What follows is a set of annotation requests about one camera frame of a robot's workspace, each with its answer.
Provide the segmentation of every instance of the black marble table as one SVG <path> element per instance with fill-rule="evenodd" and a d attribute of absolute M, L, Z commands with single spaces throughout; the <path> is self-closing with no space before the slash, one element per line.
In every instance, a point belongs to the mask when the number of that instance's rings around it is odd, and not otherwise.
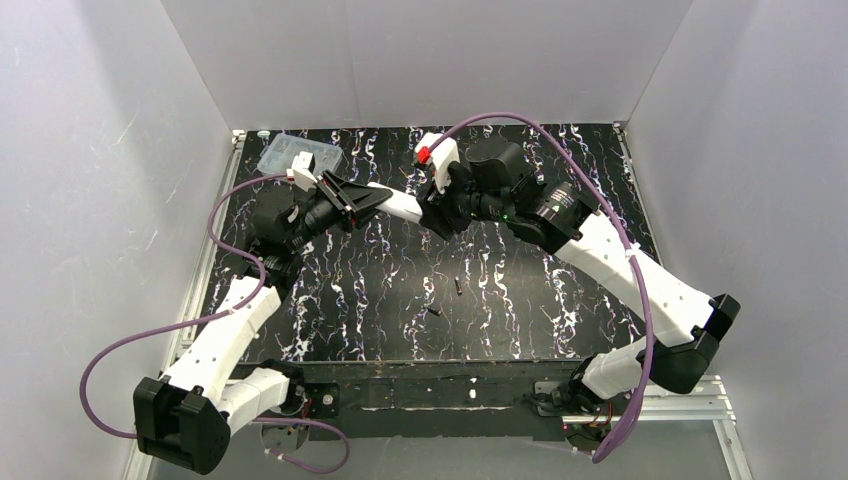
<path fill-rule="evenodd" d="M 623 217 L 631 239 L 654 255 L 654 244 L 629 167 L 611 125 L 547 125 Z M 286 132 L 339 145 L 337 173 L 377 181 L 401 191 L 422 188 L 412 150 L 426 131 L 444 128 L 364 128 Z M 250 132 L 236 183 L 256 169 L 270 138 Z M 524 147 L 545 181 L 573 173 L 529 128 L 478 126 L 457 137 L 460 151 L 500 135 Z M 251 210 L 266 184 L 234 196 L 223 239 L 241 245 Z M 644 333 L 641 320 L 581 271 L 515 239 L 505 227 L 474 223 L 445 242 L 398 218 L 378 215 L 353 233 L 331 230 L 303 253 L 301 277 L 283 306 L 259 332 L 243 358 L 296 361 L 484 360 L 580 358 L 621 347 Z M 223 300 L 238 259 L 218 252 L 205 313 Z M 454 277 L 462 281 L 458 296 Z M 428 306 L 441 316 L 427 312 Z"/>

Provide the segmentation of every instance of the gray floor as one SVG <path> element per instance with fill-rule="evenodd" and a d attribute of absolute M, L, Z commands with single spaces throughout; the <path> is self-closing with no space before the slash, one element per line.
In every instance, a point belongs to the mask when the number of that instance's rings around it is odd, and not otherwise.
<path fill-rule="evenodd" d="M 298 452 L 329 466 L 342 454 L 340 442 L 307 442 Z M 729 479 L 715 429 L 709 421 L 643 422 L 630 441 L 600 465 L 572 454 L 567 444 L 521 438 L 375 438 L 353 440 L 348 464 L 319 477 L 266 457 L 259 427 L 233 438 L 227 456 L 208 476 L 154 461 L 149 480 L 344 479 Z"/>

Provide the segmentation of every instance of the metal frame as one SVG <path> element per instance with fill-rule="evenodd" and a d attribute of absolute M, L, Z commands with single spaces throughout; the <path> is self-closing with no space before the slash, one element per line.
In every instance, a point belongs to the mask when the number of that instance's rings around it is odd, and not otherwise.
<path fill-rule="evenodd" d="M 613 126 L 619 142 L 622 147 L 622 152 L 624 156 L 624 161 L 627 162 L 630 167 L 630 173 L 632 176 L 632 182 L 634 188 L 636 190 L 637 198 L 640 203 L 642 202 L 642 195 L 638 187 L 638 183 L 635 176 L 634 165 L 631 159 L 629 149 L 626 145 L 625 132 L 622 129 L 620 123 L 616 122 Z M 223 195 L 230 187 L 235 180 L 236 171 L 238 169 L 239 161 L 241 159 L 242 148 L 244 147 L 244 139 L 245 132 L 243 130 L 233 130 L 233 144 L 234 149 L 233 153 L 230 156 L 229 162 L 227 164 L 224 178 L 222 180 L 222 184 L 219 191 L 219 196 Z M 213 229 L 216 234 L 220 234 L 223 228 L 223 220 L 226 216 L 228 205 L 225 203 L 221 210 L 218 212 L 218 215 L 215 217 L 215 221 L 213 224 Z M 651 227 L 650 221 L 648 220 L 647 214 L 645 215 L 646 222 L 648 224 L 648 229 L 651 233 L 651 236 L 654 236 L 653 228 Z M 203 242 L 201 247 L 201 252 L 198 257 L 197 266 L 195 268 L 194 277 L 192 283 L 190 285 L 189 291 L 186 295 L 186 298 L 183 303 L 182 313 L 180 315 L 180 322 L 196 318 L 202 309 L 203 298 L 205 294 L 206 284 L 209 280 L 209 275 L 212 270 L 212 265 L 215 259 L 215 253 L 217 251 L 216 246 L 212 243 L 211 240 L 206 239 Z M 662 264 L 662 260 L 659 258 L 659 254 L 657 254 L 657 260 Z M 167 356 L 165 358 L 165 362 L 163 364 L 163 370 L 167 368 L 170 364 L 172 364 L 176 358 L 182 354 L 188 347 L 191 345 L 191 342 L 194 340 L 196 335 L 196 328 L 186 329 L 181 332 L 177 332 L 172 338 L 172 341 L 169 344 L 169 349 Z M 329 363 L 336 362 L 310 362 L 316 364 L 313 368 L 317 367 L 317 369 L 324 369 L 332 367 Z M 343 362 L 353 365 L 355 363 L 363 364 L 362 368 L 369 368 L 376 364 L 376 362 Z M 410 365 L 410 362 L 383 362 L 384 364 L 396 363 L 397 365 Z M 458 364 L 464 364 L 467 362 L 454 362 Z M 574 364 L 575 361 L 564 361 L 563 364 Z M 465 373 L 473 372 L 474 370 L 467 370 Z M 424 412 L 422 409 L 406 409 L 406 413 L 415 412 L 418 415 L 432 412 Z M 585 417 L 582 416 L 565 416 L 562 417 L 563 423 L 575 423 L 584 421 Z M 613 421 L 617 421 L 618 417 L 613 417 Z M 730 404 L 729 398 L 727 396 L 727 392 L 724 389 L 724 385 L 721 382 L 721 378 L 715 375 L 706 375 L 702 378 L 701 382 L 696 386 L 695 390 L 689 395 L 677 395 L 670 393 L 660 387 L 655 385 L 651 385 L 648 387 L 646 392 L 645 402 L 643 405 L 643 413 L 640 417 L 640 420 L 644 421 L 712 421 L 716 430 L 716 438 L 721 446 L 722 453 L 724 455 L 725 462 L 727 464 L 727 469 L 730 474 L 730 478 L 732 480 L 748 480 L 751 479 L 751 472 L 748 467 L 748 463 L 745 459 L 744 452 L 742 450 L 741 442 L 739 441 L 739 436 L 736 432 L 736 416 L 733 412 L 732 406 Z M 142 454 L 136 448 L 135 444 L 132 445 L 132 450 L 129 456 L 129 461 L 127 463 L 127 468 L 124 472 L 124 479 L 130 480 L 145 480 L 149 474 L 151 467 L 151 457 Z"/>

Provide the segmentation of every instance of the purple cable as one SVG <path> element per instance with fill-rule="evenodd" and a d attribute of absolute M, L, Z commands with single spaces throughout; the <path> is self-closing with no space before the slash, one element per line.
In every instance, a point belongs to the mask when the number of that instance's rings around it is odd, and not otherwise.
<path fill-rule="evenodd" d="M 584 185 L 592 192 L 592 195 L 598 200 L 601 205 L 601 209 L 609 216 L 610 221 L 612 222 L 615 231 L 618 233 L 618 238 L 621 240 L 621 243 L 624 245 L 624 249 L 630 250 L 633 246 L 630 243 L 630 239 L 627 238 L 627 232 L 624 230 L 624 225 L 621 223 L 621 220 L 616 215 L 615 211 L 613 211 L 612 206 L 607 202 L 607 199 L 601 195 L 601 192 L 598 191 L 597 188 L 592 184 L 592 181 L 589 177 L 583 173 L 583 170 L 580 169 L 580 166 L 577 165 L 577 162 L 568 154 L 568 152 L 556 141 L 556 139 L 548 133 L 547 130 L 541 127 L 538 123 L 530 120 L 529 118 L 511 112 L 489 112 L 489 113 L 481 113 L 479 115 L 474 115 L 473 117 L 466 118 L 465 120 L 459 122 L 453 127 L 449 128 L 445 133 L 442 134 L 441 137 L 436 139 L 435 142 L 430 146 L 430 151 L 436 150 L 436 147 L 442 143 L 446 138 L 450 138 L 456 134 L 460 129 L 467 127 L 468 125 L 479 122 L 480 120 L 487 120 L 492 118 L 511 118 L 513 120 L 518 120 L 524 124 L 529 125 L 531 128 L 539 132 L 542 136 L 544 136 L 548 142 L 553 145 L 553 147 L 557 150 L 565 161 L 574 169 L 574 172 L 577 174 L 577 178 L 583 182 Z M 646 354 L 645 354 L 645 362 L 642 365 L 642 376 L 639 378 L 639 385 L 633 390 L 632 397 L 630 399 L 630 403 L 627 405 L 627 408 L 624 410 L 624 413 L 621 415 L 618 423 L 613 427 L 612 431 L 609 435 L 604 438 L 604 441 L 601 442 L 601 445 L 598 447 L 595 454 L 592 456 L 593 463 L 600 463 L 605 459 L 613 450 L 618 448 L 621 444 L 627 441 L 627 438 L 630 436 L 630 433 L 633 431 L 633 428 L 636 426 L 636 421 L 639 420 L 639 414 L 642 411 L 642 400 L 645 397 L 645 388 L 648 385 L 648 378 L 650 377 L 651 365 L 654 360 L 654 322 L 653 317 L 651 316 L 651 305 L 648 300 L 648 292 L 645 289 L 645 279 L 642 276 L 642 269 L 639 267 L 639 262 L 636 260 L 635 256 L 630 257 L 630 267 L 633 269 L 633 276 L 636 277 L 636 285 L 639 287 L 639 298 L 642 301 L 642 311 L 645 312 L 645 342 L 646 342 Z"/>
<path fill-rule="evenodd" d="M 258 258 L 254 257 L 250 253 L 245 252 L 244 250 L 239 250 L 236 247 L 227 245 L 226 243 L 222 242 L 220 238 L 215 236 L 215 232 L 213 231 L 213 224 L 215 223 L 215 215 L 218 213 L 218 210 L 221 209 L 221 205 L 223 205 L 224 202 L 226 202 L 227 199 L 229 199 L 234 193 L 236 193 L 236 192 L 238 192 L 238 191 L 240 191 L 244 188 L 247 188 L 251 185 L 255 185 L 257 183 L 261 183 L 261 182 L 264 182 L 266 180 L 283 178 L 285 176 L 286 176 L 286 174 L 284 174 L 284 173 L 275 174 L 275 175 L 268 175 L 267 177 L 254 178 L 253 180 L 248 180 L 248 181 L 246 181 L 242 184 L 236 185 L 235 187 L 233 187 L 229 191 L 227 191 L 227 193 L 225 193 L 218 200 L 218 202 L 212 208 L 212 213 L 209 214 L 209 220 L 206 222 L 206 234 L 209 235 L 209 238 L 211 238 L 213 242 L 215 242 L 215 245 L 218 245 L 219 248 L 222 248 L 222 249 L 224 249 L 228 252 L 235 253 L 236 255 L 242 256 L 242 257 L 250 260 L 251 262 L 255 263 L 256 266 L 259 267 L 259 283 L 256 285 L 256 288 L 254 288 L 253 291 L 250 292 L 250 294 L 244 298 L 244 300 L 235 304 L 233 306 L 233 310 L 238 310 L 238 309 L 244 307 L 245 305 L 247 305 L 248 303 L 250 303 L 250 301 L 253 300 L 253 298 L 256 297 L 256 295 L 259 293 L 259 290 L 262 289 L 262 285 L 264 285 L 264 283 L 265 283 L 265 276 L 266 276 L 265 265 L 263 265 L 262 262 L 260 262 Z M 196 320 L 177 323 L 177 324 L 174 324 L 174 325 L 166 325 L 164 327 L 154 328 L 152 330 L 147 330 L 145 332 L 136 333 L 135 335 L 130 335 L 129 337 L 122 338 L 122 339 L 118 340 L 117 342 L 113 343 L 112 345 L 109 345 L 108 347 L 104 348 L 100 353 L 98 353 L 97 355 L 94 356 L 94 358 L 91 359 L 91 361 L 85 367 L 85 370 L 82 372 L 82 378 L 80 378 L 80 390 L 79 390 L 80 402 L 82 403 L 82 409 L 85 411 L 85 414 L 88 416 L 88 419 L 91 420 L 91 422 L 94 425 L 96 425 L 97 428 L 99 428 L 100 430 L 103 430 L 104 432 L 106 432 L 110 435 L 114 435 L 116 437 L 121 437 L 121 438 L 129 438 L 129 439 L 136 438 L 136 435 L 134 433 L 122 432 L 118 429 L 110 427 L 105 422 L 103 422 L 103 420 L 100 420 L 100 418 L 97 416 L 97 414 L 94 413 L 94 410 L 92 410 L 91 402 L 89 402 L 89 400 L 88 400 L 88 391 L 87 390 L 88 390 L 88 378 L 91 376 L 91 372 L 92 372 L 92 370 L 94 370 L 94 367 L 100 362 L 100 360 L 103 359 L 103 357 L 105 357 L 106 355 L 111 353 L 113 350 L 120 348 L 120 347 L 122 347 L 122 346 L 124 346 L 128 343 L 132 343 L 136 340 L 141 340 L 142 338 L 147 338 L 147 337 L 152 337 L 154 335 L 159 335 L 161 333 L 173 332 L 174 330 L 179 330 L 181 328 L 192 327 L 194 325 L 202 325 L 204 323 L 209 323 L 211 321 L 224 318 L 227 315 L 229 315 L 229 313 L 230 313 L 229 311 L 222 311 L 222 312 L 218 312 L 218 313 L 213 313 L 211 315 L 206 315 L 205 317 L 200 317 Z"/>
<path fill-rule="evenodd" d="M 347 438 L 347 436 L 344 433 L 342 433 L 341 430 L 339 430 L 338 428 L 336 428 L 336 427 L 334 427 L 330 424 L 323 423 L 323 422 L 316 422 L 315 420 L 309 420 L 308 418 L 259 417 L 259 418 L 256 419 L 256 421 L 260 422 L 260 423 L 272 423 L 272 424 L 275 424 L 275 425 L 294 425 L 294 424 L 311 425 L 313 427 L 322 428 L 324 430 L 327 430 L 329 432 L 333 432 L 336 435 L 338 435 L 339 438 L 345 444 L 345 456 L 344 456 L 344 458 L 342 458 L 342 460 L 339 463 L 335 464 L 334 466 L 332 466 L 330 468 L 313 467 L 312 465 L 309 465 L 308 463 L 303 462 L 303 460 L 300 460 L 300 459 L 297 459 L 297 458 L 294 458 L 294 457 L 289 457 L 286 454 L 280 452 L 279 450 L 275 450 L 273 448 L 268 449 L 268 451 L 270 453 L 273 453 L 274 456 L 276 456 L 276 457 L 282 456 L 283 460 L 286 460 L 289 463 L 297 465 L 298 467 L 306 470 L 307 472 L 317 473 L 319 475 L 326 475 L 328 473 L 333 473 L 336 470 L 342 468 L 344 466 L 344 464 L 347 463 L 347 459 L 350 457 L 350 440 Z"/>

